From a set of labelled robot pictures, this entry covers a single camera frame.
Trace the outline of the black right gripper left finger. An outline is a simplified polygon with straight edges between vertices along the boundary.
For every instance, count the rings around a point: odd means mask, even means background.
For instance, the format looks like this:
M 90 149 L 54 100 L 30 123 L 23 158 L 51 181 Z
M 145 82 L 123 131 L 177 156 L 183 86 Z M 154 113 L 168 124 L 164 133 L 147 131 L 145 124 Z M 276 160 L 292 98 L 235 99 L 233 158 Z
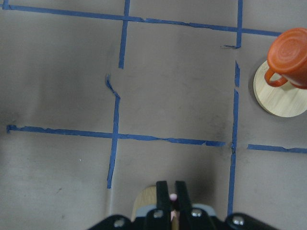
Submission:
M 156 208 L 146 215 L 147 230 L 171 229 L 171 203 L 166 181 L 156 183 Z

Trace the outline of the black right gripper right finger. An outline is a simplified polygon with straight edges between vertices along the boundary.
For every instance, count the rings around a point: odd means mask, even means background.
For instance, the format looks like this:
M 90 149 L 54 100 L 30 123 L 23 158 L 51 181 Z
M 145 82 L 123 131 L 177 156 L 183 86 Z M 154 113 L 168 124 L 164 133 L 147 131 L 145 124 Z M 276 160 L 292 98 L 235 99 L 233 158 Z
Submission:
M 204 210 L 192 205 L 186 183 L 176 181 L 175 189 L 178 196 L 179 229 L 204 230 Z

